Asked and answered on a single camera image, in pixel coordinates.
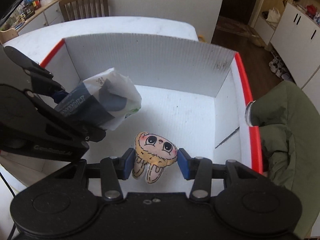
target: screw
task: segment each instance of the screw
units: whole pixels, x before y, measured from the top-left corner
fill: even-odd
[[[150,204],[152,204],[152,201],[149,200],[149,199],[145,199],[145,200],[143,201],[143,203],[146,204],[146,205],[150,205]]]
[[[31,97],[31,98],[33,98],[35,95],[31,92],[31,91],[27,91],[26,92],[26,94],[27,94],[27,96],[29,96],[29,97]]]
[[[197,190],[193,191],[192,194],[196,198],[205,198],[208,195],[208,193],[203,189],[197,189]]]
[[[115,199],[120,196],[120,192],[117,190],[108,190],[104,193],[104,196],[108,199]]]
[[[154,198],[154,199],[152,199],[152,202],[159,203],[159,202],[161,202],[161,199],[160,198]]]

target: cabinet handle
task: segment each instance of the cabinet handle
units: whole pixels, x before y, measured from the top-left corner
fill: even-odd
[[[313,37],[315,36],[316,32],[317,32],[317,30],[315,30],[315,31],[313,32],[313,35],[311,36],[311,39],[313,39]]]
[[[294,23],[296,22],[297,17],[298,17],[298,14],[296,14],[296,16],[295,16],[295,18],[293,20]]]
[[[297,21],[297,25],[298,25],[298,23],[299,23],[300,19],[301,19],[301,16],[299,16],[299,19],[298,19],[298,21]]]

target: wooden chair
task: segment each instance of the wooden chair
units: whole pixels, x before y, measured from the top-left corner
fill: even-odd
[[[109,16],[108,0],[60,0],[64,20]]]
[[[4,44],[13,38],[18,37],[19,34],[15,29],[9,29],[7,31],[0,31],[0,44]]]

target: gripper text logo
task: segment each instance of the gripper text logo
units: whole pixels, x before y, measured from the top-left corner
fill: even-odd
[[[67,117],[69,115],[72,115],[72,113],[84,102],[84,96],[80,96],[78,99],[71,102],[67,107],[62,109],[60,113]]]
[[[52,149],[52,148],[46,148],[46,147],[41,147],[39,145],[35,145],[33,147],[35,150],[38,150],[38,151],[43,151],[43,152],[49,152],[49,153],[56,153],[56,154],[63,154],[63,155],[72,155],[72,152],[68,151],[60,151],[60,150],[55,150],[55,149]]]

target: white box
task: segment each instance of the white box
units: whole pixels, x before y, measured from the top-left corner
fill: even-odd
[[[147,131],[169,139],[191,157],[203,156],[221,164],[235,159],[262,172],[259,130],[249,127],[244,117],[252,95],[240,55],[232,50],[159,35],[89,34],[61,40],[41,66],[52,72],[53,79],[68,92],[81,80],[114,67],[130,77],[142,96],[138,113],[125,119],[115,131],[107,131],[102,141],[90,142],[90,150],[83,157],[88,163],[121,156],[134,147],[139,132]],[[52,107],[55,105],[51,98],[45,101]],[[0,163],[13,175],[8,176],[9,183],[17,190],[67,164],[4,152]],[[174,164],[165,169],[155,184],[148,185],[143,179],[132,177],[120,184],[124,195],[189,194],[192,182],[185,181]],[[101,194],[97,180],[90,181],[89,189]],[[223,183],[217,182],[212,195],[222,189]]]

